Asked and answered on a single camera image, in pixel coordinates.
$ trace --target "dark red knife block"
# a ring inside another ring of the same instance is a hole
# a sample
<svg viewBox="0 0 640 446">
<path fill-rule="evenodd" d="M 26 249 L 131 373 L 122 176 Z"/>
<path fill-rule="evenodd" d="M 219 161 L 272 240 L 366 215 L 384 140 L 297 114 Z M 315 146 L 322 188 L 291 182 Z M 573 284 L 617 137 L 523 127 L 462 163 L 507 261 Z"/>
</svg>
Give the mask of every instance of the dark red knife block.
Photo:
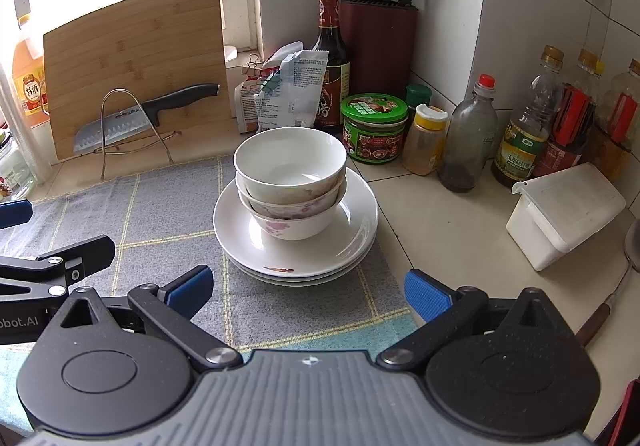
<svg viewBox="0 0 640 446">
<path fill-rule="evenodd" d="M 404 99 L 418 9 L 382 0 L 340 0 L 340 32 L 351 58 L 349 94 Z"/>
</svg>

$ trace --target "orange liquid bottle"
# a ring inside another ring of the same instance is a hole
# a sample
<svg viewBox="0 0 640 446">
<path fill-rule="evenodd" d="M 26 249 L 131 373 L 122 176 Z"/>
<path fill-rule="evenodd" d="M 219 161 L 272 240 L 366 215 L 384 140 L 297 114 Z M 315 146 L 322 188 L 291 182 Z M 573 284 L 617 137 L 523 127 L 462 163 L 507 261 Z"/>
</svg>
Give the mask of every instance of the orange liquid bottle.
<svg viewBox="0 0 640 446">
<path fill-rule="evenodd" d="M 47 85 L 44 78 L 42 40 L 36 39 L 29 26 L 30 14 L 20 17 L 20 38 L 15 44 L 12 78 L 18 100 L 31 127 L 49 121 L 47 109 Z"/>
</svg>

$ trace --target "white plate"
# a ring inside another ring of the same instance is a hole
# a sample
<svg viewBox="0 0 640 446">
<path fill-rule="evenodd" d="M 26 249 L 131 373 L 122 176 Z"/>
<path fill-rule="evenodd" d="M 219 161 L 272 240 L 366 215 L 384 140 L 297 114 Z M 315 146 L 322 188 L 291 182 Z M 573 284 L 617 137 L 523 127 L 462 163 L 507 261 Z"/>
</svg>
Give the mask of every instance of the white plate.
<svg viewBox="0 0 640 446">
<path fill-rule="evenodd" d="M 238 269 L 240 269 L 240 271 L 249 275 L 253 279 L 260 280 L 261 282 L 272 283 L 273 285 L 280 285 L 282 287 L 310 287 L 312 285 L 320 285 L 321 283 L 331 282 L 332 280 L 339 279 L 341 276 L 346 275 L 348 272 L 350 272 L 351 269 L 354 269 L 355 267 L 357 267 L 358 264 L 360 264 L 364 260 L 364 257 L 366 256 L 367 256 L 367 253 L 363 253 L 362 256 L 360 256 L 356 261 L 354 261 L 353 263 L 349 264 L 346 267 L 339 269 L 335 273 L 331 273 L 326 276 L 323 275 L 319 278 L 317 277 L 312 280 L 303 280 L 301 282 L 292 282 L 291 280 L 279 280 L 274 277 L 264 277 L 259 275 L 257 271 L 252 271 L 251 269 L 248 269 L 247 267 L 244 267 L 243 265 L 236 263 L 236 261 L 234 261 L 233 259 L 231 259 L 231 261 L 234 264 L 236 264 L 236 266 L 238 266 Z"/>
<path fill-rule="evenodd" d="M 245 267 L 242 264 L 238 264 L 233 259 L 229 259 L 229 260 L 231 260 L 231 262 L 236 264 L 236 266 L 238 267 L 238 269 L 240 269 L 240 271 L 242 271 L 243 273 L 248 274 L 251 277 L 258 278 L 258 280 L 264 280 L 265 282 L 269 282 L 270 280 L 274 280 L 275 282 L 278 282 L 278 285 L 293 285 L 293 286 L 297 286 L 297 285 L 315 285 L 315 284 L 310 284 L 310 283 L 307 283 L 307 282 L 315 282 L 316 280 L 324 280 L 325 278 L 328 278 L 328 277 L 331 277 L 331 280 L 338 278 L 337 275 L 339 273 L 344 274 L 345 272 L 350 271 L 355 266 L 357 266 L 359 263 L 361 263 L 361 261 L 364 260 L 364 257 L 367 256 L 367 253 L 370 251 L 372 246 L 373 246 L 373 242 L 352 263 L 349 263 L 346 266 L 341 267 L 337 271 L 331 271 L 329 273 L 323 273 L 322 275 L 318 275 L 316 277 L 302 277 L 302 278 L 293 278 L 293 279 L 277 278 L 277 277 L 272 277 L 271 275 L 267 275 L 265 273 L 261 273 L 260 271 L 254 271 L 253 269 L 249 269 L 248 267 Z"/>
<path fill-rule="evenodd" d="M 378 203 L 371 188 L 347 169 L 347 191 L 334 220 L 318 235 L 284 241 L 268 235 L 242 206 L 236 182 L 230 182 L 213 211 L 220 246 L 236 263 L 272 277 L 314 277 L 336 271 L 359 257 L 378 228 Z"/>
</svg>

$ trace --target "bowl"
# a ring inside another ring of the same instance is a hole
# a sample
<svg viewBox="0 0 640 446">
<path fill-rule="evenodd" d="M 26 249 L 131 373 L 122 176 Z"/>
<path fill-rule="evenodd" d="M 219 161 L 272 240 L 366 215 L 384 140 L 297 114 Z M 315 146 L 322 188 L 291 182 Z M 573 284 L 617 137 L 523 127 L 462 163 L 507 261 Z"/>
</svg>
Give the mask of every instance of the bowl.
<svg viewBox="0 0 640 446">
<path fill-rule="evenodd" d="M 244 186 L 244 179 L 236 172 L 236 186 L 240 197 L 244 196 L 251 207 L 264 217 L 273 219 L 305 219 L 312 217 L 324 210 L 330 208 L 338 197 L 340 185 L 346 181 L 345 177 L 339 177 L 337 184 L 326 194 L 321 195 L 311 201 L 299 202 L 296 204 L 271 204 L 268 202 L 258 201 L 249 195 Z"/>
<path fill-rule="evenodd" d="M 326 194 L 344 176 L 346 163 L 338 139 L 302 127 L 255 134 L 234 154 L 247 193 L 270 204 L 296 204 Z"/>
<path fill-rule="evenodd" d="M 254 217 L 258 226 L 269 235 L 285 241 L 301 241 L 317 235 L 331 223 L 334 219 L 336 208 L 346 191 L 347 182 L 342 181 L 340 188 L 338 188 L 338 197 L 335 202 L 327 210 L 306 219 L 283 220 L 264 217 L 251 207 L 245 196 L 241 195 L 240 201 L 242 206 Z"/>
</svg>

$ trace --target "wooden cutting board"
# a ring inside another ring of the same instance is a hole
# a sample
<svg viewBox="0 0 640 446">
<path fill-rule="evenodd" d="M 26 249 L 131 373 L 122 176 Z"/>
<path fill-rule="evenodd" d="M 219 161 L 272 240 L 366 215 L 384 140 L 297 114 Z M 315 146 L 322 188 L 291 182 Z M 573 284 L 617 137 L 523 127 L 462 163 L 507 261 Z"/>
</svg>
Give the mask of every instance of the wooden cutting board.
<svg viewBox="0 0 640 446">
<path fill-rule="evenodd" d="M 162 111 L 161 134 L 231 118 L 220 0 L 112 4 L 46 33 L 44 60 L 59 159 L 73 155 L 76 133 L 100 118 L 102 99 L 115 88 L 128 89 L 143 102 L 196 83 L 220 84 L 216 97 Z M 134 103 L 129 95 L 113 94 L 105 115 Z"/>
</svg>

